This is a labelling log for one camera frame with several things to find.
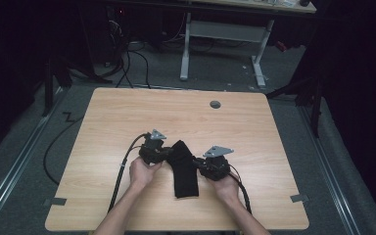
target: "dark background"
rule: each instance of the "dark background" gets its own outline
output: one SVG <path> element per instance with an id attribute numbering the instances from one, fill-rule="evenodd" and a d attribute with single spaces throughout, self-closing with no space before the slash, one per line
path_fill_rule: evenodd
<path id="1" fill-rule="evenodd" d="M 322 77 L 323 96 L 376 201 L 376 1 L 313 3 L 317 16 L 346 20 L 315 25 L 279 19 L 269 45 L 308 46 L 291 83 Z M 0 141 L 33 102 L 49 58 L 61 54 L 93 72 L 94 63 L 116 62 L 105 8 L 80 8 L 67 1 L 0 1 Z M 133 23 L 123 28 L 128 35 L 160 48 L 163 31 L 173 35 L 181 15 L 126 8 L 126 18 L 118 20 Z"/>

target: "hand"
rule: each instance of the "hand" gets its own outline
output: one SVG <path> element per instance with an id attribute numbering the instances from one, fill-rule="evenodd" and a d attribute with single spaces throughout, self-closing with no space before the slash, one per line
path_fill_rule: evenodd
<path id="1" fill-rule="evenodd" d="M 136 186 L 139 189 L 144 189 L 152 182 L 155 172 L 161 168 L 163 163 L 148 165 L 142 158 L 136 158 L 130 164 L 130 186 Z"/>
<path id="2" fill-rule="evenodd" d="M 213 181 L 211 179 L 207 179 L 207 181 L 215 189 L 217 197 L 225 204 L 231 205 L 240 202 L 239 184 L 230 175 L 227 175 L 218 181 Z"/>

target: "gray tape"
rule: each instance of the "gray tape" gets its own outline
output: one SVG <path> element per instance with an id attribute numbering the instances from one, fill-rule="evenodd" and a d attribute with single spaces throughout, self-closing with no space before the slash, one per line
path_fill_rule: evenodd
<path id="1" fill-rule="evenodd" d="M 66 201 L 67 199 L 61 198 L 46 199 L 42 205 L 45 207 L 49 207 L 51 205 L 64 206 Z"/>
<path id="2" fill-rule="evenodd" d="M 296 202 L 304 203 L 304 202 L 309 201 L 309 198 L 305 194 L 298 194 L 298 195 L 291 196 L 291 199 L 293 203 L 296 203 Z"/>

